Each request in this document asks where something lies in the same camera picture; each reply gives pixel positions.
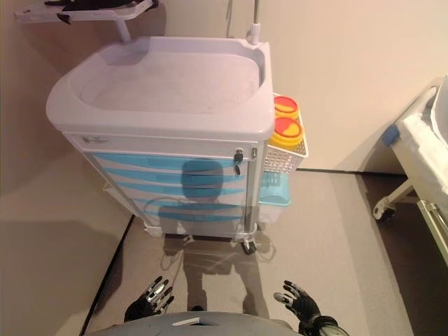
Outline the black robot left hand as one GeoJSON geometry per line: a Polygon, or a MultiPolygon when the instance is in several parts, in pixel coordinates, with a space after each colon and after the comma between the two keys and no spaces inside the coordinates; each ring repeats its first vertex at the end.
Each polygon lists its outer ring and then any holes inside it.
{"type": "Polygon", "coordinates": [[[146,290],[129,305],[125,311],[124,322],[135,321],[149,316],[160,315],[166,312],[174,300],[173,287],[169,280],[162,276],[157,277],[146,290]]]}

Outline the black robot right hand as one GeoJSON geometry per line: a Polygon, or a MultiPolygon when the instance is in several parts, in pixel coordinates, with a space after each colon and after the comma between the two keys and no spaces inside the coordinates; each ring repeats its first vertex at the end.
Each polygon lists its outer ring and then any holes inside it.
{"type": "Polygon", "coordinates": [[[320,309],[314,299],[297,284],[285,280],[283,282],[285,293],[274,293],[274,299],[281,303],[298,319],[298,332],[311,330],[314,320],[321,315],[320,309]]]}

